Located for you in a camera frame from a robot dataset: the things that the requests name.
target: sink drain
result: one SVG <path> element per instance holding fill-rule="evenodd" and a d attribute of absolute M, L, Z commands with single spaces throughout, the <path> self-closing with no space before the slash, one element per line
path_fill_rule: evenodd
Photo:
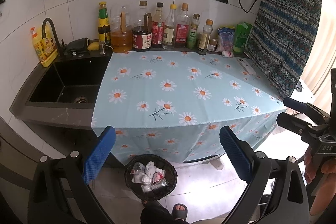
<path fill-rule="evenodd" d="M 88 100 L 85 96 L 78 97 L 74 100 L 75 104 L 86 104 L 88 103 Z"/>

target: tablecloth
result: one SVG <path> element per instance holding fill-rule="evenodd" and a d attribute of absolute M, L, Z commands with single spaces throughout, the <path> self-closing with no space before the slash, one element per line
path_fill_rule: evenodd
<path fill-rule="evenodd" d="M 112 154 L 126 164 L 153 153 L 184 162 L 225 153 L 219 130 L 229 125 L 256 145 L 286 108 L 275 88 L 248 59 L 195 52 L 113 54 L 96 100 L 91 127 L 116 129 Z"/>

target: black pants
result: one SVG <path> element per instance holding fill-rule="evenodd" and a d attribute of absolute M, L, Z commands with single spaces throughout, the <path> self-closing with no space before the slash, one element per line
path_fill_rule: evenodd
<path fill-rule="evenodd" d="M 140 216 L 141 224 L 189 224 L 183 220 L 175 220 L 169 211 L 164 207 L 147 207 L 142 210 Z"/>

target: blue gripper pad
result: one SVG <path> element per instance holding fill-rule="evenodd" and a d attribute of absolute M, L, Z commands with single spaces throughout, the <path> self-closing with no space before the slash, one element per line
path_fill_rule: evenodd
<path fill-rule="evenodd" d="M 235 168 L 238 177 L 250 183 L 253 178 L 253 163 L 246 153 L 251 151 L 254 153 L 253 149 L 248 143 L 240 141 L 228 126 L 224 126 L 220 130 L 219 140 Z"/>
<path fill-rule="evenodd" d="M 82 177 L 86 184 L 94 180 L 116 141 L 116 131 L 108 126 L 98 138 L 98 143 L 84 162 Z"/>

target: metal bolt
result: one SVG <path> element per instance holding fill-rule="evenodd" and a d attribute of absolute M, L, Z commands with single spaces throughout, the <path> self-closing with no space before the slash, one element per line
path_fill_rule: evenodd
<path fill-rule="evenodd" d="M 71 158 L 76 158 L 76 157 L 78 157 L 78 155 L 79 155 L 79 152 L 78 152 L 77 150 L 72 151 L 72 152 L 70 153 L 70 157 L 71 157 Z"/>
<path fill-rule="evenodd" d="M 296 158 L 294 158 L 293 156 L 289 156 L 288 160 L 292 163 L 296 162 Z"/>
<path fill-rule="evenodd" d="M 42 157 L 40 158 L 40 162 L 45 162 L 47 159 L 48 159 L 47 156 L 42 156 Z"/>
<path fill-rule="evenodd" d="M 258 152 L 256 152 L 255 154 L 256 154 L 256 156 L 257 156 L 258 158 L 260 158 L 260 159 L 265 158 L 265 153 L 264 153 L 264 152 L 258 151 Z"/>

